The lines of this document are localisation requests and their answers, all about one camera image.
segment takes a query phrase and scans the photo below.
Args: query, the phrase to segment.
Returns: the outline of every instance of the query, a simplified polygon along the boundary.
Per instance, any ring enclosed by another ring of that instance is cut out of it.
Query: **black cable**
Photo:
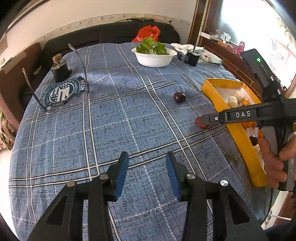
[[[274,192],[274,190],[273,190],[273,188],[271,188],[271,192],[270,192],[270,202],[269,202],[268,211],[267,211],[267,214],[266,214],[266,216],[265,216],[263,222],[261,223],[261,225],[265,222],[265,220],[267,219],[267,217],[268,217],[268,215],[269,215],[269,212],[270,212],[270,210],[271,210],[271,203],[272,203],[273,192]]]

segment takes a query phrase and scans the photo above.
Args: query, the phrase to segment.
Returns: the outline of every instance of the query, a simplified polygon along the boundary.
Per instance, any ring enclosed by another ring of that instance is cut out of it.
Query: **white grid line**
[[[151,84],[152,89],[153,89],[153,91],[154,91],[154,94],[155,94],[156,97],[158,98],[159,102],[162,104],[162,106],[163,106],[163,107],[165,108],[165,110],[168,112],[170,118],[172,119],[173,123],[174,123],[175,126],[177,127],[177,129],[178,129],[178,131],[180,132],[181,136],[185,139],[185,136],[184,136],[183,132],[181,131],[180,127],[178,126],[177,122],[175,121],[175,119],[173,118],[173,116],[171,115],[171,113],[170,113],[169,110],[167,109],[166,105],[165,105],[165,104],[163,103],[163,101],[161,100],[161,98],[160,98],[160,97],[158,96],[158,94],[156,93],[156,90],[154,89],[154,86],[153,86],[153,84],[151,83],[150,78],[149,78],[148,76],[146,76],[146,77],[147,77],[147,79],[149,80],[149,83]],[[189,150],[190,150],[190,152],[191,152],[191,154],[192,154],[194,160],[196,161],[196,163],[197,163],[197,165],[198,165],[198,167],[199,167],[199,169],[200,169],[200,171],[201,171],[201,173],[202,173],[202,176],[204,177],[204,180],[207,181],[207,177],[206,177],[206,175],[205,175],[205,173],[204,173],[204,171],[203,171],[203,169],[202,169],[202,167],[201,167],[199,161],[197,160],[197,158],[196,158],[196,156],[195,156],[193,150],[191,149],[191,147],[190,147],[190,145],[189,145],[189,143],[188,143],[188,141],[187,141],[186,139],[185,139],[185,143],[186,143],[187,146],[189,147]],[[213,213],[212,207],[211,207],[211,205],[210,205],[210,203],[209,203],[208,200],[207,200],[207,205],[208,205],[208,208],[209,208],[210,212]]]
[[[230,165],[226,166],[225,168],[223,168],[221,171],[219,171],[217,174],[215,174],[213,177],[211,177],[209,179],[209,181],[211,181],[213,178],[217,177],[219,174],[221,174],[223,171],[225,171],[227,168],[229,168]]]
[[[165,80],[158,80],[158,81],[154,81],[153,82],[153,84],[156,84],[156,83],[159,83],[159,82],[164,82]],[[131,89],[131,90],[126,90],[126,91],[120,91],[120,92],[118,92],[118,93],[126,93],[126,92],[131,92],[131,91],[135,91],[135,90],[139,90],[139,89],[143,89],[143,88],[145,88],[145,86],[141,86],[141,87],[137,87],[137,88],[135,88],[135,89]],[[95,97],[95,98],[92,98],[92,99],[90,99],[90,100],[96,100],[96,99],[101,99],[101,98],[104,98],[104,97],[108,97],[108,96],[112,96],[112,95],[116,95],[117,93],[111,93],[111,94],[108,94],[108,95],[104,95],[104,96],[100,96],[100,97]],[[63,107],[62,108],[62,110],[63,109],[66,109],[66,108],[68,108],[68,107],[71,107],[71,106],[74,106],[74,105],[67,105],[67,106],[65,106],[65,107]],[[31,117],[31,118],[28,118],[28,119],[26,119],[26,120],[24,120],[23,121],[23,123],[25,123],[26,121],[29,121],[29,120],[31,120],[31,119],[33,119],[34,117]]]
[[[157,88],[155,88],[155,89],[161,89],[161,88],[164,88],[164,87],[167,87],[167,86],[170,86],[170,85],[175,85],[175,84],[177,84],[177,83],[169,83],[169,84],[166,84],[166,85],[163,85],[163,86],[157,87]],[[142,91],[142,92],[136,92],[136,93],[126,94],[126,95],[122,95],[122,96],[120,96],[120,97],[125,97],[125,96],[130,96],[130,95],[136,95],[136,94],[143,94],[143,93],[147,93],[147,91]],[[117,98],[119,98],[119,97],[113,97],[113,98],[106,99],[106,100],[101,100],[101,101],[97,101],[97,102],[92,102],[91,105],[92,105],[92,104],[101,103],[101,102],[105,102],[105,101],[110,101],[110,100],[117,99]],[[73,109],[69,109],[69,110],[65,110],[65,111],[63,111],[63,112],[56,113],[56,114],[54,114],[54,115],[50,115],[50,116],[49,116],[48,114],[43,114],[43,115],[47,115],[47,116],[46,116],[45,118],[43,118],[43,119],[33,120],[33,122],[43,121],[43,120],[46,120],[46,119],[48,119],[48,118],[51,118],[51,117],[54,117],[54,116],[57,116],[57,115],[61,115],[61,114],[64,114],[64,113],[66,113],[66,112],[69,112],[69,111],[72,111],[72,110],[77,110],[77,109],[80,109],[80,108],[82,108],[82,106],[79,106],[79,107],[76,107],[76,108],[73,108]],[[19,128],[19,130],[20,130],[21,128],[23,128],[24,126],[28,125],[28,124],[30,124],[30,122],[29,122],[29,123],[26,123],[26,124],[24,124],[24,125],[22,125],[22,126]]]
[[[89,57],[88,57],[88,64],[86,66],[86,72],[87,72],[87,68],[89,66]],[[90,133],[91,133],[91,143],[92,143],[92,148],[93,148],[93,153],[94,153],[94,160],[95,160],[95,164],[96,164],[96,171],[97,174],[100,175],[100,170],[99,170],[99,163],[98,163],[98,158],[96,156],[96,147],[95,147],[95,143],[94,143],[94,132],[93,132],[93,127],[92,127],[92,118],[91,118],[91,104],[90,104],[90,100],[89,100],[89,92],[87,93],[87,98],[88,98],[88,106],[89,106],[89,128],[90,128]]]
[[[198,107],[198,106],[202,106],[202,105],[205,105],[205,104],[208,104],[208,103],[203,103],[203,104],[199,104],[199,105],[195,105],[193,107]],[[188,106],[188,107],[182,107],[182,108],[176,108],[176,109],[171,109],[170,111],[175,111],[175,110],[184,110],[184,109],[189,109],[189,108],[192,108],[191,106]],[[142,117],[146,117],[146,116],[152,116],[152,115],[159,115],[160,112],[156,112],[156,113],[152,113],[152,114],[148,114],[148,115],[141,115],[141,116],[136,116],[136,117],[133,117],[133,118],[129,118],[129,120],[133,120],[133,119],[137,119],[137,118],[142,118]],[[97,126],[97,127],[94,127],[94,129],[98,129],[98,128],[101,128],[101,127],[106,127],[106,126],[111,126],[111,125],[115,125],[115,124],[119,124],[119,123],[122,123],[122,122],[125,122],[126,120],[120,120],[120,121],[117,121],[117,122],[113,122],[113,123],[110,123],[110,124],[105,124],[105,125],[102,125],[102,126]],[[63,137],[59,137],[59,138],[56,138],[55,140],[59,140],[59,139],[62,139],[62,138],[65,138],[65,137],[69,137],[69,136],[72,136],[72,135],[77,135],[77,134],[80,134],[82,133],[82,131],[79,131],[79,132],[76,132],[76,133],[72,133],[72,134],[69,134],[69,135],[66,135],[66,136],[63,136]],[[41,146],[41,145],[44,145],[44,144],[47,144],[49,142],[52,142],[53,140],[49,140],[49,141],[46,141],[44,143],[40,143],[38,145],[35,145],[33,147],[37,147],[37,146]],[[17,149],[15,150],[14,152],[12,152],[12,154],[20,151],[20,150],[26,150],[26,148],[21,148],[21,149]]]
[[[136,218],[136,217],[138,217],[138,216],[141,216],[141,215],[144,215],[144,214],[147,214],[147,213],[153,212],[153,211],[157,210],[157,209],[160,208],[160,207],[165,207],[165,206],[171,204],[172,202],[175,202],[176,200],[177,200],[177,199],[175,198],[175,199],[172,200],[172,201],[169,201],[169,202],[167,202],[167,203],[165,203],[165,204],[162,204],[162,205],[160,205],[160,206],[157,206],[157,207],[155,207],[155,208],[153,208],[153,209],[150,209],[150,210],[148,210],[148,211],[141,212],[141,213],[135,214],[135,215],[133,215],[133,216],[128,216],[128,217],[125,217],[125,218],[122,218],[122,219],[114,220],[114,222],[125,221],[125,220],[127,220],[127,219]]]
[[[113,82],[113,85],[114,85],[114,87],[115,87],[115,89],[116,89],[116,91],[117,91],[116,85],[115,85],[115,83],[114,83],[113,80],[112,80],[112,82]],[[124,113],[126,119],[128,119],[128,118],[127,118],[127,115],[126,115],[126,111],[125,111],[125,109],[124,109],[124,107],[123,107],[123,104],[122,104],[120,98],[119,98],[119,101],[120,101],[120,104],[121,104],[121,107],[122,107],[123,113]],[[133,134],[133,130],[132,130],[132,128],[131,128],[131,125],[130,125],[129,121],[127,121],[127,123],[128,123],[129,129],[130,129],[130,132],[131,132],[131,135],[132,135],[133,141],[134,141],[134,143],[135,143],[135,145],[136,145],[137,151],[140,152],[140,149],[139,149],[139,147],[138,147],[137,141],[136,141],[135,136],[134,136],[134,134]],[[160,205],[160,201],[159,201],[158,195],[156,194],[156,191],[155,191],[154,185],[153,185],[153,183],[152,183],[152,181],[151,181],[151,179],[150,179],[150,176],[149,176],[149,173],[148,173],[148,171],[147,171],[147,168],[146,168],[145,165],[144,165],[143,167],[144,167],[144,169],[145,169],[145,172],[146,172],[146,175],[147,175],[147,177],[148,177],[149,183],[150,183],[150,185],[151,185],[152,191],[153,191],[153,193],[154,193],[154,196],[155,196],[155,198],[156,198],[156,201],[157,201],[157,203],[158,203],[158,206],[160,207],[161,213],[162,213],[162,215],[163,215],[163,217],[164,217],[164,219],[165,219],[165,222],[166,222],[166,224],[167,224],[167,227],[168,227],[168,229],[170,230],[170,232],[171,232],[172,237],[174,238],[174,240],[177,240],[176,237],[175,237],[175,235],[174,235],[174,233],[173,233],[173,231],[172,231],[172,229],[170,228],[170,225],[169,225],[169,223],[168,223],[168,221],[167,221],[167,218],[166,218],[166,216],[165,216],[165,213],[164,213],[164,211],[163,211],[163,209],[162,209],[162,207],[161,207],[161,205]]]
[[[110,74],[110,72],[109,72],[109,70],[108,70],[107,62],[106,62],[106,56],[105,56],[104,45],[103,45],[103,54],[104,54],[104,59],[105,59],[105,64],[106,64],[106,70],[107,70],[108,74]],[[114,85],[114,88],[115,88],[115,90],[116,90],[116,93],[117,93],[118,90],[117,90],[117,88],[116,88],[116,85],[115,85],[115,83],[114,83],[114,81],[113,81],[111,75],[110,75],[110,79],[111,79],[111,81],[112,81],[112,83],[113,83],[113,85]],[[124,109],[124,107],[123,107],[123,104],[122,104],[121,98],[119,98],[119,102],[120,102],[120,105],[121,105],[121,107],[122,107],[123,113],[124,113],[124,115],[125,115],[125,117],[126,117],[126,119],[127,119],[126,111],[125,111],[125,109]],[[116,225],[115,225],[115,222],[114,222],[114,220],[113,220],[113,216],[112,216],[112,213],[111,213],[109,207],[108,207],[108,210],[109,210],[109,216],[110,216],[110,219],[111,219],[111,224],[112,224],[112,226],[113,226],[113,229],[114,229],[115,235],[116,235],[118,241],[121,241],[121,239],[120,239],[120,237],[119,237],[119,234],[118,234],[118,231],[117,231],[117,227],[116,227]]]
[[[85,158],[86,158],[86,164],[87,164],[87,171],[89,173],[89,180],[91,181],[91,171],[90,171],[90,167],[89,167],[89,154],[87,151],[87,144],[86,144],[86,135],[85,135],[85,110],[84,110],[84,95],[82,95],[82,131],[83,131],[83,141],[84,141],[84,151],[85,151]]]
[[[186,137],[187,139],[189,138],[192,138],[192,137],[196,137],[196,136],[199,136],[203,133],[206,133],[207,131],[209,130],[212,130],[212,129],[216,129],[217,127],[219,127],[221,125],[217,125],[217,126],[214,126],[214,127],[211,127],[210,129],[207,129],[207,130],[203,130],[201,132],[198,132],[198,133],[195,133],[193,135],[190,135],[188,137]],[[170,146],[170,145],[174,145],[174,144],[177,144],[178,142],[177,141],[173,141],[173,142],[170,142],[170,143],[167,143],[167,144],[164,144],[164,145],[161,145],[161,146],[158,146],[158,147],[155,147],[155,148],[151,148],[151,149],[148,149],[148,150],[145,150],[145,151],[142,151],[140,153],[136,153],[136,154],[133,154],[133,155],[130,155],[129,158],[134,158],[134,157],[137,157],[139,155],[143,155],[143,154],[147,154],[147,153],[150,153],[150,152],[153,152],[153,151],[156,151],[158,149],[161,149],[161,148],[164,148],[164,147],[167,147],[167,146]],[[100,163],[99,166],[105,166],[105,165],[108,165],[108,164],[112,164],[112,163],[116,163],[117,160],[113,160],[113,161],[108,161],[108,162],[103,162],[103,163]],[[37,176],[37,177],[32,177],[32,179],[39,179],[39,178],[45,178],[45,177],[50,177],[50,176],[54,176],[54,175],[63,175],[63,174],[70,174],[70,173],[75,173],[75,172],[80,172],[80,171],[84,171],[84,170],[87,170],[87,167],[83,167],[83,168],[79,168],[79,169],[76,169],[76,170],[70,170],[70,171],[65,171],[65,172],[57,172],[57,173],[51,173],[51,174],[45,174],[45,175],[41,175],[41,176]],[[14,179],[10,179],[9,181],[22,181],[22,180],[25,180],[25,178],[14,178]]]
[[[193,79],[187,74],[187,73],[185,73],[182,69],[181,69],[181,71],[184,73],[184,74],[186,74],[187,76],[188,76],[188,78],[190,78],[191,79],[191,81],[193,82],[193,83],[195,83],[194,81],[193,81]],[[188,82],[188,84],[190,84],[191,85],[191,83],[181,74],[181,76]],[[225,153],[224,153],[224,150],[221,148],[221,146],[220,146],[220,144],[219,144],[219,142],[214,138],[214,140],[215,140],[215,142],[216,142],[216,144],[219,146],[219,148],[220,148],[220,150],[221,150],[221,152],[225,155]],[[242,182],[242,184],[243,184],[243,186],[245,186],[245,184],[244,184],[244,181],[243,181],[243,179],[242,179],[242,177],[239,175],[239,173],[235,170],[235,168],[232,168],[232,170],[237,174],[237,176],[238,176],[238,178],[241,180],[241,182]]]
[[[218,135],[218,134],[222,133],[222,132],[225,131],[225,130],[227,130],[227,128],[218,131],[218,132],[215,133],[213,136]],[[198,140],[198,141],[196,141],[196,142],[190,144],[190,146],[193,146],[193,145],[198,144],[198,143],[200,143],[200,142],[203,142],[203,141],[205,141],[205,140],[207,140],[207,139],[210,139],[210,138],[212,138],[213,136],[208,136],[208,137],[205,137],[204,139]],[[179,151],[181,151],[181,150],[182,150],[181,148],[176,149],[176,150],[173,151],[173,153],[179,152]],[[129,169],[132,169],[132,168],[135,168],[135,167],[139,167],[139,166],[142,166],[143,164],[147,164],[147,163],[150,163],[150,162],[153,162],[153,161],[159,160],[159,159],[161,159],[161,158],[164,158],[165,156],[166,156],[166,154],[163,154],[163,155],[161,155],[161,156],[158,156],[158,157],[154,157],[154,158],[152,158],[152,159],[149,159],[149,160],[147,160],[147,161],[145,161],[145,162],[140,162],[140,163],[134,164],[134,165],[132,165],[132,166],[129,166],[128,168],[129,168]]]
[[[153,97],[152,97],[150,91],[148,90],[148,87],[147,87],[147,85],[146,85],[146,83],[145,83],[143,77],[140,75],[140,73],[138,72],[138,70],[137,70],[135,67],[134,67],[134,69],[135,69],[135,71],[138,73],[138,75],[140,76],[140,78],[141,78],[141,80],[142,80],[142,82],[143,82],[143,84],[144,84],[146,90],[148,91],[148,94],[150,95],[150,97],[151,97],[151,99],[153,100],[153,102],[154,102],[154,104],[156,105],[156,107],[159,109],[159,111],[160,111],[160,113],[162,114],[163,118],[165,119],[167,125],[170,127],[170,129],[171,129],[173,135],[175,136],[176,140],[178,140],[176,134],[174,133],[173,129],[171,128],[171,126],[170,126],[169,122],[167,121],[165,115],[163,114],[163,112],[161,111],[161,109],[160,109],[159,106],[157,105],[156,101],[153,99]],[[192,167],[190,161],[188,160],[188,157],[187,157],[185,151],[184,151],[184,150],[182,150],[182,151],[183,151],[185,157],[187,158],[187,161],[188,161],[190,167]],[[154,190],[153,183],[151,182],[151,179],[149,178],[149,174],[148,174],[148,172],[147,172],[147,169],[146,169],[146,166],[145,166],[145,165],[144,165],[144,169],[145,169],[145,172],[146,172],[146,174],[147,174],[147,176],[148,176],[149,182],[150,182],[150,184],[151,184],[151,187],[152,187],[152,189],[153,189],[153,192],[154,192],[154,194],[155,194],[155,197],[156,197],[156,199],[157,199],[157,202],[158,202],[158,204],[160,205],[160,202],[159,202],[159,200],[158,200],[157,194],[155,193],[155,190]],[[166,216],[165,216],[163,210],[161,210],[161,211],[162,211],[162,214],[163,214],[164,219],[165,219],[165,221],[166,221],[166,224],[167,224],[167,226],[168,226],[168,229],[170,230],[170,232],[171,232],[171,234],[172,234],[174,240],[176,240],[176,237],[175,237],[175,235],[173,234],[173,232],[172,232],[172,230],[171,230],[171,228],[170,228],[170,225],[169,225],[169,223],[168,223],[168,221],[167,221],[167,219],[166,219]]]
[[[34,116],[35,116],[35,114],[36,114],[37,107],[38,107],[38,105],[37,105],[36,108],[35,108],[35,112],[34,112],[33,118],[34,118]],[[30,146],[30,139],[31,139],[32,125],[33,125],[33,120],[32,120],[32,122],[31,122],[30,133],[29,133],[29,140],[28,140],[28,145],[27,145],[27,162],[26,162],[26,179],[25,179],[25,180],[26,180],[26,188],[27,188],[27,208],[28,208],[28,213],[29,213],[29,218],[30,218],[30,221],[31,221],[31,225],[32,225],[32,227],[34,227],[34,226],[33,226],[32,219],[31,219],[30,209],[29,209],[29,192],[28,192],[28,182],[27,182],[27,180],[28,180],[29,146]],[[33,146],[33,143],[34,143],[35,130],[36,130],[36,125],[35,125],[34,133],[33,133],[32,146]],[[31,163],[32,163],[32,153],[33,153],[33,148],[32,148],[32,150],[31,150],[31,161],[30,161],[30,189],[31,189],[30,191],[31,191],[31,208],[32,208],[32,210],[33,210],[34,221],[35,221],[35,223],[36,223],[35,213],[34,213],[33,204],[32,204],[32,182],[31,182]]]
[[[55,134],[56,134],[56,130],[57,130],[57,117],[56,117],[56,121],[55,121],[55,124],[54,124],[54,139],[53,139],[53,146],[52,146],[52,171],[54,173],[54,142],[55,142]],[[56,187],[54,185],[54,194],[57,195],[57,190],[56,190]]]
[[[96,84],[98,82],[100,82],[102,79],[104,79],[105,77],[109,76],[110,74],[107,74],[107,75],[104,75],[103,77],[101,77],[100,79],[98,79],[97,81],[93,82],[93,83],[89,83],[89,85],[92,85],[92,84]]]
[[[215,136],[215,135],[219,135],[220,133],[222,133],[222,132],[225,131],[225,130],[227,130],[227,128],[224,128],[224,129],[218,131],[217,133],[213,134],[213,136]],[[196,141],[196,142],[191,143],[190,145],[193,146],[193,145],[195,145],[195,144],[201,143],[201,142],[203,142],[203,141],[205,141],[205,140],[207,140],[207,139],[209,139],[209,138],[212,138],[213,136],[205,137],[205,138],[203,138],[203,139],[201,139],[201,140],[198,140],[198,141]],[[157,150],[157,149],[161,149],[161,148],[163,148],[163,147],[166,147],[166,146],[169,146],[169,145],[173,145],[173,144],[176,144],[176,143],[177,143],[177,141],[175,141],[175,142],[171,142],[171,143],[165,144],[165,145],[163,145],[163,146],[160,146],[160,147],[158,147],[158,148],[151,149],[151,151],[154,151],[154,150]],[[181,151],[181,148],[179,148],[179,149],[177,149],[177,150],[174,150],[173,153],[176,153],[176,152],[179,152],[179,151]],[[137,157],[137,156],[140,156],[140,155],[142,155],[142,154],[146,154],[146,153],[149,153],[149,151],[144,151],[144,152],[140,152],[140,153],[137,153],[137,154],[131,155],[130,158]],[[138,167],[138,166],[142,166],[143,164],[150,163],[150,162],[153,162],[153,161],[159,160],[159,159],[161,159],[161,158],[164,158],[165,155],[166,155],[166,154],[161,155],[161,156],[158,156],[158,157],[154,157],[154,158],[149,159],[149,160],[147,160],[147,161],[145,161],[145,162],[143,162],[143,163],[141,162],[141,163],[134,164],[134,165],[132,165],[132,166],[129,166],[128,168],[129,168],[129,169],[132,169],[132,168],[135,168],[135,167]],[[113,161],[104,162],[104,163],[99,164],[99,167],[101,167],[101,166],[106,166],[106,165],[108,165],[108,164],[113,164],[113,163],[116,163],[117,161],[118,161],[118,160],[113,160]],[[46,174],[46,175],[43,175],[43,176],[32,177],[32,179],[39,179],[39,178],[50,177],[50,176],[54,176],[54,175],[56,176],[56,175],[63,175],[63,174],[71,174],[71,173],[75,173],[75,172],[79,172],[79,171],[84,171],[84,170],[87,170],[87,169],[88,169],[87,167],[83,167],[83,168],[76,169],[76,170],[71,170],[71,171],[58,172],[58,173],[53,173],[53,174]],[[22,180],[25,180],[25,178],[20,178],[20,179],[16,179],[16,178],[15,178],[15,179],[11,179],[10,181],[22,181]],[[80,180],[81,180],[81,178],[79,178],[79,179],[73,179],[73,181],[80,181]],[[52,184],[53,184],[53,183],[48,183],[48,184],[47,184],[47,183],[36,184],[36,185],[32,185],[32,187],[47,186],[47,185],[52,185]],[[12,188],[12,187],[14,187],[14,188],[15,188],[15,187],[17,187],[17,188],[23,188],[23,187],[25,187],[25,186],[20,186],[20,185],[9,186],[9,188]]]

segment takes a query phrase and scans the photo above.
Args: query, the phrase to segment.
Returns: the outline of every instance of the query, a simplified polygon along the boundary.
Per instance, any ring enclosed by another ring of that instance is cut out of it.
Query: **orange fruit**
[[[242,127],[245,128],[245,129],[248,129],[252,126],[252,122],[249,121],[249,122],[241,122],[242,124]]]
[[[263,133],[262,130],[259,130],[259,132],[258,132],[258,137],[259,137],[260,139],[264,137],[264,133]]]
[[[244,99],[242,99],[242,105],[250,105],[250,101],[248,101],[248,99],[244,98]]]

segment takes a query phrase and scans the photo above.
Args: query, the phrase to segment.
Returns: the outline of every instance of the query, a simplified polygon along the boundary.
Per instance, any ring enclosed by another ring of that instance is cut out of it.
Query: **bed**
[[[13,147],[9,180],[12,218],[21,241],[69,180],[90,181],[122,151],[130,156],[129,169],[122,196],[109,203],[115,240],[181,240],[186,203],[173,195],[165,165],[168,151],[201,178],[228,180],[258,220],[264,220],[271,190],[252,186],[226,126],[203,130],[194,123],[197,116],[215,111],[201,92],[204,80],[235,77],[223,66],[192,67],[176,57],[164,68],[144,67],[132,48],[133,43],[106,43],[78,50],[90,83],[81,103],[44,114],[30,101]],[[72,76],[81,75],[76,54],[63,60]],[[37,96],[53,80],[49,72]],[[182,104],[173,100],[178,91],[187,96]],[[212,240],[210,204],[207,213]],[[83,239],[88,240],[84,215]]]

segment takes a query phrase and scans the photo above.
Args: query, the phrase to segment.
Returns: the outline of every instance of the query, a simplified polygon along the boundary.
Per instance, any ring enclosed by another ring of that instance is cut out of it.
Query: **finger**
[[[265,137],[261,139],[259,146],[262,153],[270,152],[270,144]]]
[[[287,173],[285,173],[284,171],[273,170],[268,165],[264,165],[264,170],[266,174],[275,181],[283,183],[287,180]]]
[[[289,160],[296,156],[296,138],[293,138],[279,153],[282,161]]]
[[[267,176],[267,185],[274,188],[274,189],[277,189],[279,187],[279,182],[271,179],[269,176]]]
[[[264,160],[264,165],[269,166],[275,171],[281,171],[284,169],[284,163],[272,152],[262,153],[262,159]]]

